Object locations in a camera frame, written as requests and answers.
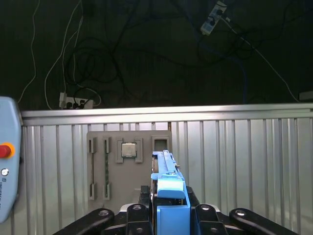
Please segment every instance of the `electrical outlet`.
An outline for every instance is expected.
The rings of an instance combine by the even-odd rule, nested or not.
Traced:
[[[211,34],[226,9],[227,5],[225,5],[221,1],[218,1],[216,3],[207,20],[201,26],[201,32],[203,35],[209,36]]]
[[[83,105],[83,109],[92,109],[93,108],[93,100],[92,99],[81,99],[81,98],[76,98],[75,100],[73,97],[68,97],[66,93],[60,93],[60,102],[59,102],[59,107],[61,109],[73,109],[73,106],[75,106],[75,102],[77,105]]]

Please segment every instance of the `dark wall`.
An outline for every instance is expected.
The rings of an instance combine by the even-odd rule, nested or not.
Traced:
[[[85,37],[96,37],[103,40],[107,47],[112,48],[132,9],[133,0],[89,0],[84,1],[84,22],[79,40]],[[177,15],[176,9],[168,0],[155,1],[154,10],[158,14]],[[177,1],[184,5],[186,1]],[[189,0],[189,12],[197,27],[204,22],[208,12],[214,6],[211,0]],[[284,8],[290,0],[225,0],[230,7],[227,10],[234,22],[243,29],[264,28],[249,36],[253,40],[275,38],[283,21]],[[292,19],[313,7],[310,1],[295,0],[286,11],[286,18]],[[10,0],[0,3],[0,29],[2,45],[0,64],[1,80],[0,95],[19,99],[23,88],[31,80],[34,68],[30,44],[33,34],[32,14],[37,1]],[[47,109],[44,93],[44,81],[47,72],[60,55],[65,28],[77,1],[42,0],[35,16],[36,37],[34,55],[37,76],[26,90],[20,106],[24,110]],[[148,1],[142,1],[132,22],[138,22],[148,12]],[[77,30],[81,10],[75,12],[68,30],[67,39]],[[296,21],[286,24],[278,39],[265,41],[258,50],[270,61],[281,74],[293,94],[297,97],[303,90],[312,85],[312,12]],[[229,28],[222,22],[216,27],[204,43],[220,53],[229,47],[234,35],[227,33]],[[66,51],[66,60],[73,49],[71,42]],[[99,47],[95,42],[87,44]],[[168,59],[155,56],[157,52],[170,60],[189,64],[203,65],[197,56],[197,43],[191,25],[186,18],[153,20],[140,26],[128,29],[116,51],[125,86],[137,98],[122,96],[122,85],[119,80],[109,84],[87,81],[83,85],[90,86],[101,94],[104,103],[100,107],[134,107],[156,105],[219,105],[243,103],[243,72],[238,65],[242,63],[247,75],[246,100],[251,103],[289,103],[294,102],[284,82],[274,73],[270,66],[257,54],[241,61],[225,59],[207,68],[194,68],[176,65]],[[201,55],[209,61],[218,57],[201,49]],[[105,55],[105,77],[114,73]],[[67,93],[72,96],[77,86],[68,86]],[[53,109],[59,105],[59,94],[64,90],[61,60],[56,64],[47,79],[47,99]],[[81,91],[78,97],[94,98],[93,93]]]

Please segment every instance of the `blue cable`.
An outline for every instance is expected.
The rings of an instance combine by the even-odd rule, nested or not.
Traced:
[[[237,64],[240,66],[240,68],[241,68],[241,70],[242,70],[242,72],[243,72],[243,75],[244,75],[243,103],[246,104],[246,94],[247,94],[248,79],[247,79],[246,70],[245,70],[243,64],[242,64],[241,61],[238,60],[237,58],[225,56],[225,55],[223,55],[222,53],[220,53],[220,52],[218,52],[218,51],[216,51],[216,50],[214,50],[214,49],[208,47],[206,44],[203,44],[203,43],[201,42],[200,36],[199,36],[197,30],[195,29],[194,24],[192,23],[191,15],[190,15],[189,12],[188,12],[188,5],[189,5],[189,1],[188,1],[188,0],[186,0],[186,5],[187,5],[187,8],[186,8],[186,9],[187,9],[187,10],[186,10],[186,15],[187,15],[187,18],[188,18],[188,22],[190,23],[190,25],[191,25],[191,27],[192,27],[192,29],[193,29],[195,39],[196,39],[197,43],[199,43],[200,47],[203,48],[203,49],[205,49],[206,51],[212,53],[212,54],[215,54],[215,55],[221,57],[221,58],[229,59],[229,60],[231,60],[231,61],[237,63]]]

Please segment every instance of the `metal panel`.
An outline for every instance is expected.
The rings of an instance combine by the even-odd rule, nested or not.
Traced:
[[[49,235],[87,213],[88,131],[170,129],[175,158],[200,201],[224,213],[252,209],[311,234],[312,109],[293,104],[24,112],[20,196],[0,230]]]

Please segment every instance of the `red emergency stop button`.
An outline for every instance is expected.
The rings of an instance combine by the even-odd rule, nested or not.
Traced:
[[[11,155],[11,148],[8,145],[0,145],[0,158],[8,158]]]

